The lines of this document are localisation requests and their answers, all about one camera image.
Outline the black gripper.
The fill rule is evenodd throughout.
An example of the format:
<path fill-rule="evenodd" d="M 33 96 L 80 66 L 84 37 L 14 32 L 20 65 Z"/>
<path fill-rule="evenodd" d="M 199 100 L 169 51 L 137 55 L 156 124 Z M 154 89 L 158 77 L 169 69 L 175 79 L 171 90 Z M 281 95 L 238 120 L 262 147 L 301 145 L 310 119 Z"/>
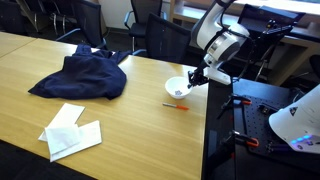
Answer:
<path fill-rule="evenodd" d="M 208 65 L 205 62 L 201 62 L 194 71 L 188 71 L 188 89 L 191 89 L 193 86 L 202 86 L 208 83 L 208 78 L 204 76 L 203 72 L 207 67 Z"/>

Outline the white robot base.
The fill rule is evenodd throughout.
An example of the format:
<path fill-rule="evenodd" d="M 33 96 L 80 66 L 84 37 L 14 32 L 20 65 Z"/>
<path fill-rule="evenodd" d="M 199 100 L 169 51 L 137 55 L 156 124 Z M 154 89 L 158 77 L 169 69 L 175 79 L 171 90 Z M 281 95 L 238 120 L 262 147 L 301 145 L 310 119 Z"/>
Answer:
<path fill-rule="evenodd" d="M 320 154 L 320 85 L 273 113 L 269 125 L 294 151 Z"/>

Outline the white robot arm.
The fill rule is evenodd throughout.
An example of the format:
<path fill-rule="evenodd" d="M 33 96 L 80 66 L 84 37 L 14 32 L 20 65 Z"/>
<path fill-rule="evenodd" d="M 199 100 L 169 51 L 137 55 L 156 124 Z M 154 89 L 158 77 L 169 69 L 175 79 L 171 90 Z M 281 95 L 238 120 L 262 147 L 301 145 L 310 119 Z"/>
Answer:
<path fill-rule="evenodd" d="M 214 0 L 201 19 L 193 26 L 191 41 L 205 51 L 202 62 L 188 72 L 188 87 L 206 84 L 209 80 L 229 85 L 231 77 L 219 67 L 240 50 L 250 33 L 241 24 L 225 27 L 222 17 L 235 0 Z"/>

